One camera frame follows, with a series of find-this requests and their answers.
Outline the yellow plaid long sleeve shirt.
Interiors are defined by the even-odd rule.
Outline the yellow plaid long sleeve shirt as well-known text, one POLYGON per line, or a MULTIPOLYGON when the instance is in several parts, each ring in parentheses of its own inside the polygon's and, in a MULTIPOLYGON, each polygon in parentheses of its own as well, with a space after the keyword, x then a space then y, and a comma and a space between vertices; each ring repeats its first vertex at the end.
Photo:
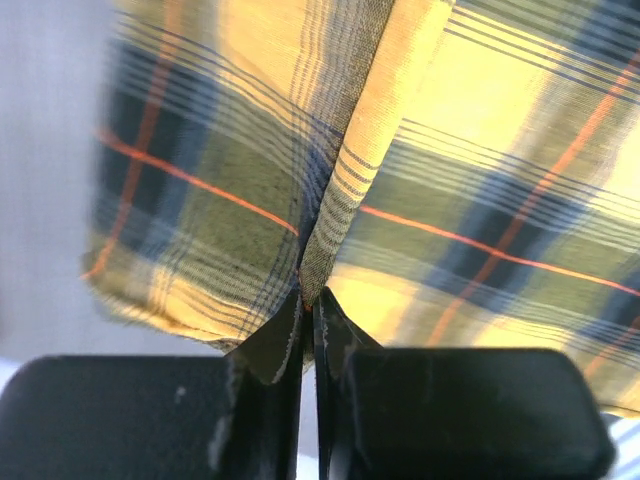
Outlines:
POLYGON ((117 1, 84 279, 230 349, 544 347, 639 412, 635 1, 117 1))

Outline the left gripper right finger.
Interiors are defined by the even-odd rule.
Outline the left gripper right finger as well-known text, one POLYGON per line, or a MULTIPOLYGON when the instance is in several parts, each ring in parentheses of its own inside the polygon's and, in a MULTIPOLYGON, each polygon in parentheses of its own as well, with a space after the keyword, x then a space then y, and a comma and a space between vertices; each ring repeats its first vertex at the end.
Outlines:
POLYGON ((313 325, 323 479, 600 479, 614 463, 558 351, 384 347, 329 289, 313 325))

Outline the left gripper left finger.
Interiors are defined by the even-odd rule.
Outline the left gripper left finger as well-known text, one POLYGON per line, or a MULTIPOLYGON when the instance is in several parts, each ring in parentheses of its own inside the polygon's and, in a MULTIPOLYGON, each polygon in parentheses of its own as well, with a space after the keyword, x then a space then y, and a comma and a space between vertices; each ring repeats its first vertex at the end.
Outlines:
POLYGON ((5 479, 292 479, 302 307, 224 356, 45 356, 1 396, 5 479))

